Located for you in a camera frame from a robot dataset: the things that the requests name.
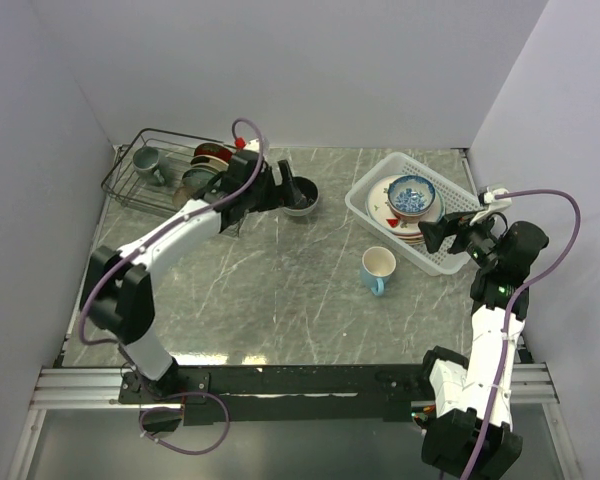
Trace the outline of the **red rimmed bottom plate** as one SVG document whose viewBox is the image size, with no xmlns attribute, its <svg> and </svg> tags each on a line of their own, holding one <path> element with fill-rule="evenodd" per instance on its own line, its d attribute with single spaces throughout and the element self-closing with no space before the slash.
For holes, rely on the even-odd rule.
<svg viewBox="0 0 600 480">
<path fill-rule="evenodd" d="M 417 222 L 406 221 L 395 216 L 390 210 L 378 209 L 370 217 L 385 232 L 408 244 L 423 244 L 424 236 Z"/>
</svg>

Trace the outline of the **white top bowl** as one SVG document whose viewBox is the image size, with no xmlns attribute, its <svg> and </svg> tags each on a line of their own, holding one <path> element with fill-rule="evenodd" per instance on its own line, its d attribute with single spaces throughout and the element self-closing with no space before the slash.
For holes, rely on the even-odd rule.
<svg viewBox="0 0 600 480">
<path fill-rule="evenodd" d="M 400 212 L 393 206 L 389 206 L 390 211 L 400 220 L 405 222 L 418 222 L 420 220 L 425 219 L 430 213 L 434 211 L 433 207 L 429 207 L 425 211 L 416 212 L 416 213 L 404 213 Z"/>
</svg>

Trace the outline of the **white watermelon pattern plate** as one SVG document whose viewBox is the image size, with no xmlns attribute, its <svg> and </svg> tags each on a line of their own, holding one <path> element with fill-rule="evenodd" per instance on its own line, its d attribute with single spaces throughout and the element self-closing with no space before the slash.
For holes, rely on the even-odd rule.
<svg viewBox="0 0 600 480">
<path fill-rule="evenodd" d="M 370 213 L 374 210 L 390 210 L 387 198 L 387 188 L 389 184 L 397 178 L 399 178 L 398 175 L 392 175 L 382 178 L 370 189 L 366 200 L 366 211 L 369 217 Z"/>
</svg>

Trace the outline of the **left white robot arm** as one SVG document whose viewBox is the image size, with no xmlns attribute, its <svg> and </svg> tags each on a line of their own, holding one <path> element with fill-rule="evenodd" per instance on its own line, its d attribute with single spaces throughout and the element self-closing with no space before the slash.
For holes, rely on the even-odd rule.
<svg viewBox="0 0 600 480">
<path fill-rule="evenodd" d="M 125 354 L 153 400 L 168 401 L 183 389 L 179 365 L 153 327 L 154 284 L 184 255 L 247 214 L 311 205 L 289 163 L 281 160 L 278 167 L 276 180 L 261 154 L 238 152 L 170 219 L 123 247 L 101 246 L 91 254 L 79 322 L 109 332 L 107 342 Z"/>
</svg>

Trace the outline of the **dark striped bottom bowl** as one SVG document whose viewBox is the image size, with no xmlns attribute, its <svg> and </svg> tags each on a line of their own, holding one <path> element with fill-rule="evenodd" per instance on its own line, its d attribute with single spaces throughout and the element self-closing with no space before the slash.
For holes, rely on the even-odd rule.
<svg viewBox="0 0 600 480">
<path fill-rule="evenodd" d="M 296 176 L 295 181 L 304 195 L 304 204 L 300 208 L 304 208 L 305 206 L 318 202 L 319 189 L 312 180 L 301 176 Z"/>
</svg>

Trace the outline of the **white light blue bowl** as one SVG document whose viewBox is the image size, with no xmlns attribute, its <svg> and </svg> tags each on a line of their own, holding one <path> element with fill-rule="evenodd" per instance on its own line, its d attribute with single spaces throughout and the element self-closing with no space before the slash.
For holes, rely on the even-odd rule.
<svg viewBox="0 0 600 480">
<path fill-rule="evenodd" d="M 312 203 L 304 208 L 283 207 L 282 212 L 290 217 L 305 217 L 310 215 L 317 206 L 317 203 Z"/>
</svg>

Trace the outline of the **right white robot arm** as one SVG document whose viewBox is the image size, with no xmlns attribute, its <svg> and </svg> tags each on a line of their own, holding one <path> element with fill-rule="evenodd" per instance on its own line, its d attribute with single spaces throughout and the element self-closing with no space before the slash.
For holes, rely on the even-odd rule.
<svg viewBox="0 0 600 480">
<path fill-rule="evenodd" d="M 419 423 L 425 431 L 422 460 L 458 479 L 501 478 L 523 445 L 513 431 L 512 370 L 528 312 L 525 282 L 549 238 L 526 221 L 496 236 L 494 224 L 494 216 L 477 220 L 472 212 L 419 224 L 429 252 L 451 238 L 449 253 L 465 253 L 478 266 L 470 289 L 470 355 L 436 347 L 417 375 L 420 392 L 435 399 L 433 413 Z"/>
</svg>

